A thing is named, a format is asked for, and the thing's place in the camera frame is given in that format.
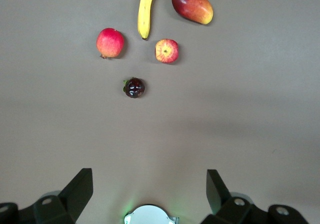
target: red mango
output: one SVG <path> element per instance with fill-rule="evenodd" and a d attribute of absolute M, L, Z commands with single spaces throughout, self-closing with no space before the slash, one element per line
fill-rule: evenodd
<path fill-rule="evenodd" d="M 175 11 L 182 17 L 208 24 L 214 16 L 214 10 L 208 0 L 172 0 Z"/>

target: black plastic bracket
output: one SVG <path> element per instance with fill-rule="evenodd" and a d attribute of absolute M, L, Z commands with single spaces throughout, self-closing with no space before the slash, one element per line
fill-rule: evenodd
<path fill-rule="evenodd" d="M 18 210 L 12 202 L 0 203 L 0 224 L 75 224 L 93 194 L 92 169 L 82 169 L 58 194 L 48 195 Z"/>
<path fill-rule="evenodd" d="M 272 205 L 263 211 L 242 197 L 232 196 L 217 170 L 208 170 L 206 196 L 211 210 L 201 224 L 308 224 L 294 208 Z"/>

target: apple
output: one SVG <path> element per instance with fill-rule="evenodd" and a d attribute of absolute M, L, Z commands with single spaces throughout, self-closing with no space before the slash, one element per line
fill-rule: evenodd
<path fill-rule="evenodd" d="M 155 57 L 162 63 L 170 64 L 179 57 L 178 44 L 174 40 L 163 39 L 156 43 Z"/>
<path fill-rule="evenodd" d="M 182 17 L 200 24 L 208 24 L 214 10 L 208 0 L 171 0 L 175 11 Z"/>
<path fill-rule="evenodd" d="M 124 43 L 122 34 L 113 28 L 102 30 L 96 39 L 97 49 L 103 59 L 117 57 L 123 49 Z"/>

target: screw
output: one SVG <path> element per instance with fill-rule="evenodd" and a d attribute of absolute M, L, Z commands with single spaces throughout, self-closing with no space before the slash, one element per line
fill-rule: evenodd
<path fill-rule="evenodd" d="M 240 206 L 245 205 L 245 201 L 240 199 L 240 198 L 237 198 L 237 199 L 234 199 L 234 200 L 235 200 L 234 202 L 235 202 L 236 205 L 240 205 Z"/>
<path fill-rule="evenodd" d="M 276 208 L 276 211 L 280 214 L 280 215 L 289 215 L 289 211 L 287 209 L 285 209 L 282 206 L 278 206 Z"/>
<path fill-rule="evenodd" d="M 1 212 L 5 212 L 5 211 L 7 211 L 8 209 L 9 209 L 9 207 L 8 207 L 7 205 L 5 205 L 5 206 L 3 206 L 3 207 L 0 208 L 0 213 L 1 213 Z"/>
<path fill-rule="evenodd" d="M 50 198 L 47 198 L 47 199 L 45 199 L 45 200 L 43 200 L 42 201 L 42 205 L 46 205 L 46 204 L 49 204 L 49 203 L 51 203 L 51 199 Z"/>

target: banana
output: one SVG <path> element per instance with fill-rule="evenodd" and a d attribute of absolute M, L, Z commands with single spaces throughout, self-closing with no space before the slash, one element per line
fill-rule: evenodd
<path fill-rule="evenodd" d="M 148 38 L 150 32 L 151 4 L 152 0 L 140 0 L 138 32 L 144 40 Z"/>

